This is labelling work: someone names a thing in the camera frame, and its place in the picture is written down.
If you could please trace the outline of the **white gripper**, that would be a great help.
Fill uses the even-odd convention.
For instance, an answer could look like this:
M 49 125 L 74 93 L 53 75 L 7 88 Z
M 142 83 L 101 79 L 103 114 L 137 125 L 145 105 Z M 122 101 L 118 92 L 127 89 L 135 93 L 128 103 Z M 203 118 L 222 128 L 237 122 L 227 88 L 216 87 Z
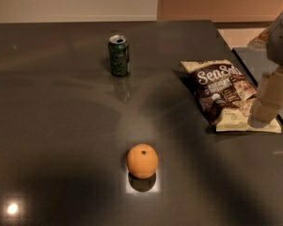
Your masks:
M 283 10 L 270 27 L 266 48 L 267 57 L 281 66 L 264 73 L 259 81 L 251 116 L 262 122 L 272 121 L 283 109 Z

